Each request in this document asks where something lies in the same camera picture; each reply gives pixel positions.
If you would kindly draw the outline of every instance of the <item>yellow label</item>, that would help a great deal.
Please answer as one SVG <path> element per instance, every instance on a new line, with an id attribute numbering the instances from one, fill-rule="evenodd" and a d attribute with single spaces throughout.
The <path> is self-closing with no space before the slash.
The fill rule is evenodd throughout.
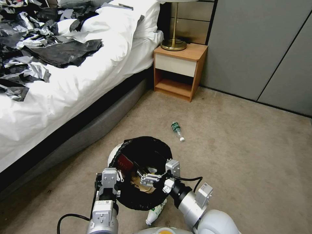
<path id="1" fill-rule="evenodd" d="M 159 232 L 159 234 L 173 234 L 171 231 L 168 231 L 168 230 L 161 230 Z"/>

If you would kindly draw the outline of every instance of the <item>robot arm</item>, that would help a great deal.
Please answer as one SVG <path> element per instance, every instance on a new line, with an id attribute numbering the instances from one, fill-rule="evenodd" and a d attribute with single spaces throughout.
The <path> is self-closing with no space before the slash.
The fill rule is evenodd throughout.
<path id="1" fill-rule="evenodd" d="M 163 191 L 169 194 L 175 207 L 179 209 L 185 219 L 185 223 L 195 234 L 239 234 L 231 217 L 218 210 L 207 210 L 207 205 L 212 196 L 213 188 L 204 183 L 195 194 L 192 189 L 185 186 L 179 179 L 180 163 L 177 160 L 170 160 L 166 163 L 166 171 L 174 177 L 168 178 L 164 182 Z M 153 178 L 152 174 L 145 174 L 141 177 L 141 183 L 152 185 L 159 182 Z"/>
<path id="2" fill-rule="evenodd" d="M 174 159 L 166 163 L 166 171 L 170 171 L 171 176 L 162 181 L 162 176 L 138 169 L 138 174 L 141 176 L 140 182 L 146 186 L 163 183 L 163 192 L 173 198 L 176 208 L 182 212 L 186 224 L 193 233 L 240 234 L 233 220 L 226 213 L 218 210 L 206 212 L 207 203 L 213 191 L 210 185 L 204 183 L 195 194 L 190 187 L 177 179 L 180 177 L 180 163 Z M 116 198 L 120 196 L 121 191 L 118 191 L 115 185 L 116 181 L 122 180 L 122 175 L 116 168 L 105 168 L 102 174 L 97 175 L 96 188 L 99 187 L 99 190 L 92 207 L 91 220 L 86 234 L 118 233 Z"/>
<path id="3" fill-rule="evenodd" d="M 95 182 L 97 196 L 92 204 L 87 234 L 118 233 L 116 198 L 120 196 L 120 191 L 116 190 L 115 185 L 116 181 L 123 181 L 120 174 L 116 168 L 105 168 L 102 174 L 97 174 Z"/>

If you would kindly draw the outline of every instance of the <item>gray upholstered bed base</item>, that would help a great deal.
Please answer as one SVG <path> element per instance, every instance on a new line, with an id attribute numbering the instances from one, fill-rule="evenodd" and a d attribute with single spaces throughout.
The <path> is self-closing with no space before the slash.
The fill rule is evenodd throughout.
<path id="1" fill-rule="evenodd" d="M 96 117 L 78 133 L 60 145 L 55 151 L 46 156 L 32 169 L 26 172 L 20 179 L 9 185 L 0 193 L 0 200 L 40 175 L 49 168 L 57 165 L 80 150 L 93 144 L 105 136 L 136 104 L 147 88 L 147 79 L 142 80 L 137 86 L 122 96 L 106 111 Z"/>

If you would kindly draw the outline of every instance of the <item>table lamp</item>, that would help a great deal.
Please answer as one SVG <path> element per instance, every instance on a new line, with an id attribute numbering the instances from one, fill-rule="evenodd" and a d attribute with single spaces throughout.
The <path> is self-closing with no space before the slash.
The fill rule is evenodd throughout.
<path id="1" fill-rule="evenodd" d="M 174 26 L 173 26 L 173 38 L 172 39 L 165 39 L 161 42 L 160 46 L 161 48 L 165 49 L 165 50 L 172 50 L 172 51 L 179 51 L 179 50 L 184 50 L 186 48 L 186 42 L 182 41 L 182 40 L 177 40 L 176 39 L 176 20 L 177 20 L 177 16 L 178 16 L 178 3 L 179 2 L 196 2 L 198 0 L 159 0 L 162 2 L 174 2 L 175 5 L 175 22 L 174 22 Z"/>

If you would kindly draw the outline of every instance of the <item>green bottle label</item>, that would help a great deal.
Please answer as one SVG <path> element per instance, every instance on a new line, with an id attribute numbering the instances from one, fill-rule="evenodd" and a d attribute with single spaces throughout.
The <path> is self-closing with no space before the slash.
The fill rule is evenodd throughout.
<path id="1" fill-rule="evenodd" d="M 172 127 L 172 130 L 173 130 L 173 131 L 176 131 L 177 128 L 180 128 L 178 122 L 172 123 L 172 124 L 171 124 L 171 127 Z"/>

